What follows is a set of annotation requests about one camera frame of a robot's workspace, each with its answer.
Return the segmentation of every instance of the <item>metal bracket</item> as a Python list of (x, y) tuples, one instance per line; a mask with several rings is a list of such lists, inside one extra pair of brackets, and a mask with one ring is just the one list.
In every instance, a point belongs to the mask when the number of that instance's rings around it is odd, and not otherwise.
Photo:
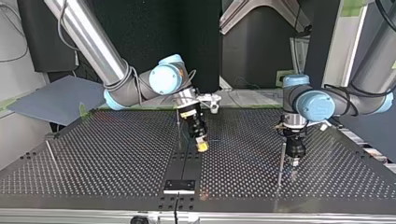
[[(256, 7), (271, 7), (291, 26), (294, 26), (299, 4), (297, 0), (234, 0), (220, 18), (220, 32), (226, 35), (238, 22)], [(297, 20), (297, 31), (301, 32), (310, 21), (300, 11)]]
[(164, 194), (194, 194), (195, 180), (166, 180)]
[(212, 114), (217, 114), (219, 112), (219, 102), (221, 100), (221, 96), (217, 94), (204, 94), (204, 95), (199, 95), (197, 97), (197, 100), (199, 101), (204, 101), (204, 102), (209, 102), (210, 103), (210, 113)]

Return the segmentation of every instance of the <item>metal rod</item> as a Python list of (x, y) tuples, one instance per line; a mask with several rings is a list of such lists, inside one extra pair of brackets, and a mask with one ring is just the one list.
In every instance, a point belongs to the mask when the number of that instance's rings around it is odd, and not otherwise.
[(127, 67), (85, 0), (45, 0), (59, 20), (64, 6), (64, 28), (107, 85), (125, 77)]
[[(396, 6), (389, 12), (396, 22)], [(388, 91), (396, 80), (394, 64), (396, 61), (396, 34), (383, 22), (373, 44), (358, 68), (352, 83), (357, 88), (372, 93)]]
[(285, 163), (286, 154), (286, 143), (282, 143), (282, 151), (280, 152), (280, 166), (279, 166), (279, 176), (277, 177), (277, 185), (282, 186), (282, 175), (283, 175), (283, 165)]

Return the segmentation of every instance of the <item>black cable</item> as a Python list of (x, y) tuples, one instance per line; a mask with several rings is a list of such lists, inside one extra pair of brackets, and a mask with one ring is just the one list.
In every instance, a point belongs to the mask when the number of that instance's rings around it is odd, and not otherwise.
[(350, 92), (351, 95), (356, 95), (356, 96), (360, 96), (360, 97), (371, 97), (371, 98), (375, 98), (375, 97), (383, 97), (386, 96), (388, 94), (390, 94), (391, 92), (394, 92), (396, 90), (396, 85), (390, 89), (390, 91), (385, 91), (385, 92), (381, 92), (381, 93), (373, 93), (373, 92), (368, 92), (368, 91), (364, 91), (359, 89), (358, 87), (356, 87), (353, 83), (350, 84), (350, 86), (355, 89), (356, 91), (359, 91), (363, 94), (359, 94), (357, 92)]
[(387, 11), (385, 11), (384, 6), (382, 6), (382, 3), (380, 0), (375, 0), (376, 7), (379, 10), (379, 13), (381, 13), (382, 18), (384, 21), (387, 23), (387, 25), (394, 31), (396, 32), (396, 25), (393, 23), (393, 21), (390, 19)]
[(177, 200), (176, 200), (176, 204), (175, 204), (175, 210), (174, 210), (174, 217), (175, 217), (175, 224), (178, 223), (178, 217), (177, 217), (177, 207), (178, 207), (178, 196), (180, 194), (177, 195)]
[[(330, 84), (324, 84), (323, 87), (324, 87), (324, 90), (325, 90), (325, 91), (332, 92), (332, 93), (338, 95), (339, 97), (343, 98), (343, 99), (346, 101), (346, 110), (345, 110), (344, 113), (341, 114), (341, 115), (345, 115), (345, 114), (349, 111), (349, 108), (350, 108), (350, 107), (352, 107), (353, 110), (355, 110), (355, 114), (354, 114), (353, 116), (356, 117), (356, 116), (359, 115), (359, 110), (358, 110), (358, 108), (353, 104), (353, 102), (350, 100), (350, 92), (349, 92), (347, 89), (341, 88), (341, 87), (336, 87), (336, 86), (330, 85)], [(344, 96), (343, 94), (341, 94), (341, 93), (339, 93), (339, 92), (328, 90), (329, 88), (342, 91), (343, 93), (346, 94), (346, 96)]]
[(14, 22), (12, 22), (12, 20), (9, 18), (9, 16), (3, 11), (3, 9), (1, 9), (1, 7), (6, 7), (6, 8), (8, 8), (8, 9), (20, 20), (21, 18), (20, 18), (20, 16), (18, 15), (18, 13), (15, 11), (14, 8), (10, 7), (10, 6), (7, 5), (7, 4), (0, 5), (0, 11), (2, 12), (2, 14), (7, 18), (7, 20), (9, 21), (9, 23), (11, 23), (11, 25), (14, 27), (14, 29), (15, 29), (23, 38), (25, 38), (25, 43), (26, 43), (26, 47), (25, 47), (24, 53), (23, 53), (21, 56), (18, 56), (18, 57), (15, 57), (15, 58), (11, 58), (11, 59), (0, 60), (0, 63), (11, 63), (11, 62), (17, 61), (17, 60), (23, 58), (24, 56), (26, 56), (27, 52), (29, 52), (29, 47), (27, 46), (26, 37), (25, 37), (25, 35), (23, 34), (23, 32), (20, 31), (20, 30), (17, 28), (17, 26), (14, 24)]
[(296, 36), (297, 36), (297, 21), (298, 18), (300, 17), (300, 11), (301, 11), (301, 6), (298, 6), (298, 11), (297, 11), (297, 15), (296, 15), (296, 21), (294, 22), (294, 30), (296, 31), (296, 35), (293, 38), (293, 46), (294, 46), (294, 61), (296, 63), (296, 67), (297, 67), (297, 72), (300, 73), (300, 65), (299, 65), (299, 61), (297, 58), (297, 48), (296, 48)]
[[(396, 32), (396, 25), (395, 25), (395, 23), (393, 23), (393, 21), (390, 19), (389, 15), (388, 15), (387, 11), (384, 9), (384, 6), (382, 5), (381, 1), (380, 1), (380, 0), (375, 0), (375, 4), (376, 4), (376, 7), (377, 7), (378, 10), (379, 10), (379, 13), (381, 14), (382, 18), (384, 19), (384, 21), (387, 23), (387, 25), (388, 25), (394, 32)], [(348, 93), (348, 94), (351, 94), (351, 95), (356, 95), (356, 96), (359, 96), (359, 97), (368, 97), (368, 98), (384, 97), (384, 96), (387, 96), (388, 94), (390, 94), (390, 93), (392, 93), (392, 92), (394, 92), (394, 91), (396, 90), (396, 85), (395, 85), (395, 86), (394, 86), (391, 90), (389, 90), (389, 91), (385, 91), (385, 92), (381, 92), (381, 93), (368, 92), (368, 91), (364, 91), (364, 90), (361, 90), (361, 89), (359, 89), (358, 87), (356, 87), (356, 86), (353, 84), (353, 80), (352, 80), (350, 86), (351, 86), (355, 91), (358, 91), (358, 92), (351, 92), (351, 91), (344, 90), (345, 93)]]
[(67, 0), (64, 0), (64, 5), (62, 6), (62, 10), (61, 10), (61, 15), (59, 16), (59, 19), (58, 19), (58, 36), (59, 36), (59, 38), (61, 38), (62, 42), (64, 42), (64, 44), (67, 47), (69, 47), (70, 49), (79, 51), (78, 48), (75, 48), (75, 47), (71, 46), (69, 43), (67, 43), (67, 41), (64, 39), (64, 35), (62, 34), (62, 25), (61, 24), (64, 24), (64, 13), (66, 11), (66, 8), (67, 8)]
[(26, 56), (27, 52), (29, 52), (29, 48), (26, 45), (25, 51), (24, 51), (24, 53), (21, 56), (18, 56), (18, 57), (13, 58), (13, 59), (1, 60), (0, 63), (10, 63), (10, 62), (17, 61), (17, 60), (23, 58), (24, 56)]

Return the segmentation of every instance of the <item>wall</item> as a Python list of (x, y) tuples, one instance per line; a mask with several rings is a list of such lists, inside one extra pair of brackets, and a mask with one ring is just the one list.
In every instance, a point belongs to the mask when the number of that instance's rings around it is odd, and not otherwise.
[[(0, 0), (17, 8), (16, 0)], [(4, 10), (19, 28), (19, 22), (8, 10)], [(0, 61), (15, 58), (24, 53), (26, 42), (6, 18), (0, 14)], [(27, 94), (46, 84), (43, 74), (36, 73), (28, 53), (23, 58), (0, 63), (0, 104), (9, 98)], [(47, 122), (27, 118), (10, 111), (0, 111), (0, 169), (15, 161), (24, 152), (36, 147), (50, 132)]]

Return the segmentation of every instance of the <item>end effector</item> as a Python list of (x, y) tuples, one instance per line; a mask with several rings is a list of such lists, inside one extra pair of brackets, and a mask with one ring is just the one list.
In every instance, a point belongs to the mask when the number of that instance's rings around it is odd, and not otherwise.
[(216, 114), (221, 98), (216, 94), (200, 95), (191, 86), (193, 76), (189, 76), (183, 60), (176, 54), (160, 60), (154, 69), (138, 77), (128, 77), (129, 80), (117, 89), (106, 88), (106, 102), (112, 109), (120, 110), (139, 103), (139, 94), (143, 101), (158, 95), (172, 95), (179, 115), (188, 123), (190, 137), (195, 139), (198, 151), (205, 152), (208, 150), (207, 128), (202, 119), (201, 102), (209, 102), (210, 111)]
[(307, 75), (290, 75), (283, 80), (283, 114), (278, 128), (287, 138), (286, 153), (293, 163), (305, 155), (303, 140), (306, 128), (332, 116), (371, 115), (385, 112), (392, 106), (393, 93), (367, 97), (353, 88), (313, 89)]

